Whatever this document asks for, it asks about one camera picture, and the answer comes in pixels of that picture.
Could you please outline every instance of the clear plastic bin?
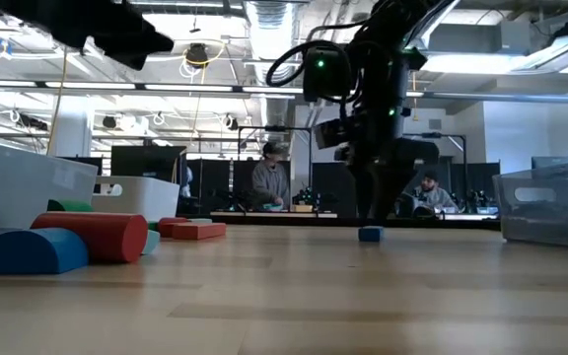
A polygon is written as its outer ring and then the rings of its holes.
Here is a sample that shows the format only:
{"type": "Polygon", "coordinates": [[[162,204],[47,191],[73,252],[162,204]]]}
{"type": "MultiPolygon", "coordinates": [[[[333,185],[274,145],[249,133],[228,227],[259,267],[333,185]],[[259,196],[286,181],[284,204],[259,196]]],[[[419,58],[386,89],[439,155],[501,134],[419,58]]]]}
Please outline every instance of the clear plastic bin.
{"type": "Polygon", "coordinates": [[[568,247],[568,164],[494,177],[503,237],[568,247]]]}

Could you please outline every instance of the yellow cable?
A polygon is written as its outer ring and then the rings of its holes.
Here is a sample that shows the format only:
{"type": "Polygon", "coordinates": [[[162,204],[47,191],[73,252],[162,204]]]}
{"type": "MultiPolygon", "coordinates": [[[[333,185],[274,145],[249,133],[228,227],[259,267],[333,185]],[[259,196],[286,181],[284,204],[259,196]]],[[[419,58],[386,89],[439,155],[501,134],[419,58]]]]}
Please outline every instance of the yellow cable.
{"type": "MultiPolygon", "coordinates": [[[[413,72],[413,76],[411,77],[411,81],[413,81],[413,91],[415,92],[417,87],[415,85],[415,72],[413,72]]],[[[418,99],[413,99],[413,120],[418,120],[418,99]]]]}
{"type": "Polygon", "coordinates": [[[51,118],[51,128],[49,129],[49,138],[47,141],[47,152],[46,155],[49,155],[49,151],[52,148],[54,132],[56,131],[56,118],[58,117],[58,111],[60,110],[60,100],[63,96],[63,85],[65,84],[65,78],[67,77],[67,47],[65,47],[63,53],[63,75],[60,78],[60,87],[58,88],[58,97],[56,99],[56,108],[54,109],[54,115],[51,118]]]}
{"type": "MultiPolygon", "coordinates": [[[[205,69],[203,67],[203,75],[201,75],[201,85],[205,83],[205,69]]],[[[192,131],[189,134],[189,143],[192,143],[192,138],[194,138],[194,131],[196,131],[196,120],[198,119],[198,111],[201,107],[201,95],[198,95],[198,100],[196,101],[196,112],[194,113],[194,124],[192,124],[192,131]]]]}
{"type": "Polygon", "coordinates": [[[211,58],[211,59],[207,59],[207,60],[204,61],[204,62],[195,62],[195,61],[191,61],[191,60],[187,59],[186,54],[187,54],[188,49],[186,49],[186,50],[183,51],[183,58],[185,59],[186,62],[188,62],[188,63],[190,63],[190,64],[193,64],[193,65],[206,65],[206,64],[209,64],[209,63],[213,62],[214,60],[220,58],[221,55],[223,55],[223,52],[225,51],[225,43],[221,41],[220,44],[221,44],[221,50],[218,51],[218,54],[216,54],[215,57],[213,57],[213,58],[211,58]]]}

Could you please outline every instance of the white plastic bin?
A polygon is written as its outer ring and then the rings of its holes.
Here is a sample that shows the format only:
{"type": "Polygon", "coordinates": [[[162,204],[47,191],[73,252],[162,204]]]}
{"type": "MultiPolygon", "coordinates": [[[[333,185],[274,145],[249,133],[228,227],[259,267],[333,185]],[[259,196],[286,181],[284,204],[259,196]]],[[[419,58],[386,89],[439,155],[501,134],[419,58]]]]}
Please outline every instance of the white plastic bin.
{"type": "Polygon", "coordinates": [[[101,192],[91,205],[97,212],[141,214],[159,221],[177,214],[179,186],[151,177],[98,177],[101,192]]]}
{"type": "Polygon", "coordinates": [[[49,199],[90,203],[98,168],[0,146],[0,228],[29,228],[49,199]]]}

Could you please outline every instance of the table surface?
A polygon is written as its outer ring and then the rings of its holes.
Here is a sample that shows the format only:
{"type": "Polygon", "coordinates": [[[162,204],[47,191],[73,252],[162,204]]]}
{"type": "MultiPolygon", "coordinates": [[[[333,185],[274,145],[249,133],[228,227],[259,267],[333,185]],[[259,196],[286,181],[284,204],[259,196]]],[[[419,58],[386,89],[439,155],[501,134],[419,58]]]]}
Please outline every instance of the table surface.
{"type": "Polygon", "coordinates": [[[230,216],[230,217],[273,217],[273,218],[338,218],[336,213],[306,213],[306,212],[228,212],[228,211],[214,211],[211,212],[212,216],[230,216]]]}
{"type": "Polygon", "coordinates": [[[568,249],[229,226],[134,264],[0,277],[0,355],[568,355],[568,249]]]}

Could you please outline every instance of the desk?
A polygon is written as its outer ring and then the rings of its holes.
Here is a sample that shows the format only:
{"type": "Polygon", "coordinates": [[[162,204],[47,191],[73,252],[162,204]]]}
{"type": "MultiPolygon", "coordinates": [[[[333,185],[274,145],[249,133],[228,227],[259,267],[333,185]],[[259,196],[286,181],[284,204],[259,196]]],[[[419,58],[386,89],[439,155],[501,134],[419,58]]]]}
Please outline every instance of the desk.
{"type": "Polygon", "coordinates": [[[336,213],[296,213],[296,212],[227,212],[210,213],[218,217],[271,217],[271,218],[338,218],[336,213]]]}

